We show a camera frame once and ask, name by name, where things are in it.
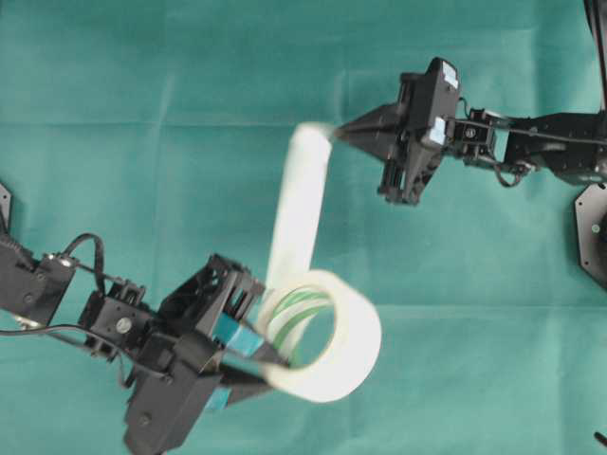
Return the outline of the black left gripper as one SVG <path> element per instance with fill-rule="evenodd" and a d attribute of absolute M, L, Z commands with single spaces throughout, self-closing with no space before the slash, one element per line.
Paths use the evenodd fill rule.
<path fill-rule="evenodd" d="M 225 364 L 225 353 L 289 365 L 247 321 L 250 307 L 263 290 L 246 267 L 217 254 L 211 255 L 156 310 L 144 302 L 144 287 L 114 279 L 106 293 L 94 291 L 90 295 L 80 315 L 83 348 L 107 361 L 128 356 L 133 379 L 143 375 L 171 379 L 169 368 L 178 340 L 189 333 L 208 337 L 219 348 L 218 357 L 208 364 L 208 372 L 220 376 L 208 407 L 227 408 L 273 388 L 262 377 Z"/>

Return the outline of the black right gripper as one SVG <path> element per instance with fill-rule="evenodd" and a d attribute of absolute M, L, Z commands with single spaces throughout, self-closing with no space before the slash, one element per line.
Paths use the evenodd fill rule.
<path fill-rule="evenodd" d="M 382 104 L 335 131 L 337 139 L 385 162 L 377 192 L 392 204 L 418 204 L 445 148 L 426 147 L 407 129 L 414 83 L 421 75 L 403 73 L 395 103 Z"/>

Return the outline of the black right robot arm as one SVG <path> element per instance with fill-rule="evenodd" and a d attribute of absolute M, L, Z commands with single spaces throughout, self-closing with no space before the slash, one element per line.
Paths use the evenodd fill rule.
<path fill-rule="evenodd" d="M 507 188 L 541 168 L 571 185 L 605 183 L 605 112 L 505 118 L 472 109 L 459 118 L 459 101 L 438 72 L 404 73 L 396 102 L 343 124 L 336 137 L 383 163 L 377 191 L 393 204 L 418 204 L 446 156 L 494 172 Z"/>

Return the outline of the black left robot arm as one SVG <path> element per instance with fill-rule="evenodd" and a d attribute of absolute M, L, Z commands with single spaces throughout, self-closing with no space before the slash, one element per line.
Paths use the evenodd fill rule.
<path fill-rule="evenodd" d="M 172 387 L 178 367 L 187 367 L 196 378 L 213 378 L 206 390 L 218 408 L 271 388 L 259 375 L 224 364 L 225 353 L 271 366 L 289 364 L 248 322 L 265 287 L 236 261 L 211 255 L 156 310 L 144 302 L 144 287 L 105 274 L 103 266 L 103 243 L 93 234 L 41 259 L 2 234 L 1 308 L 22 327 L 10 335 L 46 335 L 108 361 L 128 358 L 132 371 L 120 375 L 125 389 L 140 389 L 147 379 Z M 96 288 L 77 323 L 54 325 L 79 269 L 93 275 Z"/>

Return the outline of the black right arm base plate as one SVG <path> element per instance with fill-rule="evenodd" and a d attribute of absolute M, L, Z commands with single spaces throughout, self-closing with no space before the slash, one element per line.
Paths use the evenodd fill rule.
<path fill-rule="evenodd" d="M 593 184 L 575 199 L 579 265 L 606 288 L 606 185 Z"/>

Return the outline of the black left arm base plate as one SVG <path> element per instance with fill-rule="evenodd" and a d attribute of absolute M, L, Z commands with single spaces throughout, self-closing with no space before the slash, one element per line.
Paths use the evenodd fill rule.
<path fill-rule="evenodd" d="M 0 183 L 1 232 L 4 234 L 9 234 L 11 201 L 11 191 L 3 183 Z"/>

